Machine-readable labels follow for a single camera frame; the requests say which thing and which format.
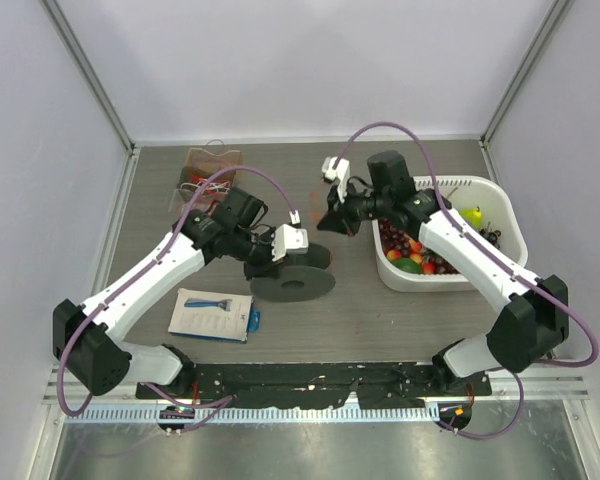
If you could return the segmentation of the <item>grey cable spool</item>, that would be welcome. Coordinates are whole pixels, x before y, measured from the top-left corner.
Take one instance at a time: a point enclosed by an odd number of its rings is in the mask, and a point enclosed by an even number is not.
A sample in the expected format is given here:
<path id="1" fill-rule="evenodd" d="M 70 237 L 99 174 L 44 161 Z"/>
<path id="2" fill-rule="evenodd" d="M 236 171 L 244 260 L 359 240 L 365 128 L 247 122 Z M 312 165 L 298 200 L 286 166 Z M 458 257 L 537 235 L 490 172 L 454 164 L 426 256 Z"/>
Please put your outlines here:
<path id="1" fill-rule="evenodd" d="M 311 301 L 330 293 L 336 285 L 328 271 L 310 266 L 286 266 L 277 278 L 254 278 L 251 293 L 258 299 L 273 303 Z"/>

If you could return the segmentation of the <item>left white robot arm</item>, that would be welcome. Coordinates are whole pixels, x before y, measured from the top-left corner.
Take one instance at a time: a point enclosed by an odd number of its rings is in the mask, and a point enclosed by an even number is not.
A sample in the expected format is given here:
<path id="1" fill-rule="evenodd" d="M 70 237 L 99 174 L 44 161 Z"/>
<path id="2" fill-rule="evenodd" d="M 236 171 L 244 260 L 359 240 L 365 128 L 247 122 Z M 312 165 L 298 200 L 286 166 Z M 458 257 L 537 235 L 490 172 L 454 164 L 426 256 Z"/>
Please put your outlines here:
<path id="1" fill-rule="evenodd" d="M 191 210 L 158 246 L 116 282 L 80 304 L 60 302 L 52 314 L 52 353 L 93 396 L 124 380 L 153 383 L 170 398 L 193 385 L 192 364 L 178 349 L 129 344 L 131 327 L 178 283 L 228 256 L 243 266 L 251 293 L 275 303 L 321 298 L 335 287 L 331 253 L 313 243 L 299 217 L 255 231 L 266 204 L 238 187 L 208 210 Z"/>

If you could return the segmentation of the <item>white plastic basket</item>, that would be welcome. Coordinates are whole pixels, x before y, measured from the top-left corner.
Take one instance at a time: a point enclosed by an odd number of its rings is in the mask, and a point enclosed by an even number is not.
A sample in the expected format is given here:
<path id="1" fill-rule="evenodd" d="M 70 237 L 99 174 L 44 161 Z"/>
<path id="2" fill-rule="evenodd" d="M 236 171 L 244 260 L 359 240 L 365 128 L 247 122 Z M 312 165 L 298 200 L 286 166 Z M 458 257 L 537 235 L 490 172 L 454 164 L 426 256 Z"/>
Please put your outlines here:
<path id="1" fill-rule="evenodd" d="M 429 176 L 414 178 L 420 197 L 434 197 L 437 187 L 448 210 L 427 214 L 418 220 L 411 233 L 403 230 L 422 252 L 435 253 L 459 273 L 455 275 L 414 275 L 400 271 L 385 258 L 382 250 L 378 220 L 372 222 L 376 263 L 384 284 L 397 292 L 446 292 L 479 290 L 489 302 L 500 305 L 499 297 L 511 293 L 523 294 L 524 286 L 516 286 L 513 277 L 520 275 L 528 281 L 534 274 L 526 270 L 527 245 L 505 191 L 497 184 L 474 176 Z M 482 228 L 500 230 L 500 248 L 496 249 L 470 226 L 460 211 L 479 207 L 483 214 Z"/>

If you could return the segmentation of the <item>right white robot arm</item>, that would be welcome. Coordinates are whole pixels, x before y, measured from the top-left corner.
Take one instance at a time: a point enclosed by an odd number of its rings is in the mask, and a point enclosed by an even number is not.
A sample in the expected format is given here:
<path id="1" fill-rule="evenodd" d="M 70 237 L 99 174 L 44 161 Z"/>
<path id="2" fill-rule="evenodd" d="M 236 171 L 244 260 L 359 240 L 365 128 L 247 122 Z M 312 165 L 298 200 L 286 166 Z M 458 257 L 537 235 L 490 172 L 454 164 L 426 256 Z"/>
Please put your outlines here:
<path id="1" fill-rule="evenodd" d="M 371 181 L 357 189 L 348 161 L 324 161 L 322 176 L 331 188 L 318 229 L 353 236 L 364 221 L 387 220 L 449 261 L 497 314 L 488 332 L 433 357 L 437 391 L 455 394 L 482 371 L 520 373 L 567 340 L 569 319 L 562 308 L 568 288 L 560 278 L 541 278 L 516 264 L 467 224 L 436 187 L 417 188 L 398 152 L 376 154 L 367 167 Z"/>

